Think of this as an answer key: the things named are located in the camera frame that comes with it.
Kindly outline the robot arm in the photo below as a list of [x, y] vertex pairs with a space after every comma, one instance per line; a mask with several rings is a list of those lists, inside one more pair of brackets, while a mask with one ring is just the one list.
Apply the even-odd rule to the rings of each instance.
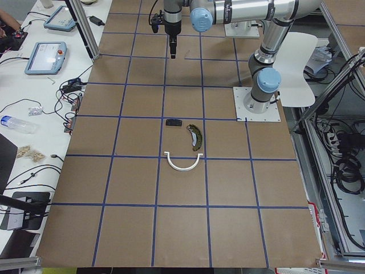
[[219, 24], [267, 22], [261, 43], [248, 60], [253, 86], [244, 98], [244, 106], [249, 112], [263, 114], [281, 82], [279, 72], [273, 68], [277, 52], [294, 21], [309, 15], [320, 4], [320, 1], [164, 1], [163, 9], [150, 15], [149, 24], [154, 33], [160, 25], [164, 26], [171, 58], [175, 58], [183, 7], [189, 8], [191, 25], [199, 33]]

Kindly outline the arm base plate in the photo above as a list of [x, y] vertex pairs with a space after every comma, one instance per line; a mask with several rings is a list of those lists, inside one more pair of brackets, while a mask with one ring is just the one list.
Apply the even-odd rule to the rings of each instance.
[[258, 39], [260, 24], [256, 21], [234, 22], [225, 25], [225, 36], [230, 38]]
[[251, 87], [233, 87], [236, 120], [238, 122], [281, 122], [278, 106], [273, 95], [268, 102], [252, 98]]

